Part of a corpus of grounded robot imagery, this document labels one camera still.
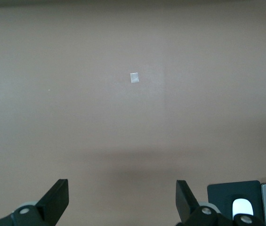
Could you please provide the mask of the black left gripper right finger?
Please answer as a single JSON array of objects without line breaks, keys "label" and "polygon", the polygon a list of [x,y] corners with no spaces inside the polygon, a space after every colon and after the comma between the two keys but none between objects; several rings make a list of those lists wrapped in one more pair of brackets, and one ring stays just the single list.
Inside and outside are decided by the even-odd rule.
[{"label": "black left gripper right finger", "polygon": [[[178,226],[263,226],[264,209],[260,182],[244,181],[207,187],[208,202],[199,203],[185,180],[176,182]],[[234,202],[245,199],[253,213],[233,213]]]}]

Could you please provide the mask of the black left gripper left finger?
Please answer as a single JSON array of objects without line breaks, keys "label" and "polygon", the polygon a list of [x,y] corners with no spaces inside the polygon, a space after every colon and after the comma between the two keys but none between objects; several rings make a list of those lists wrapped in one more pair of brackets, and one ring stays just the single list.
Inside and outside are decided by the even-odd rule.
[{"label": "black left gripper left finger", "polygon": [[36,202],[0,219],[0,226],[55,226],[69,204],[68,179],[59,179]]}]

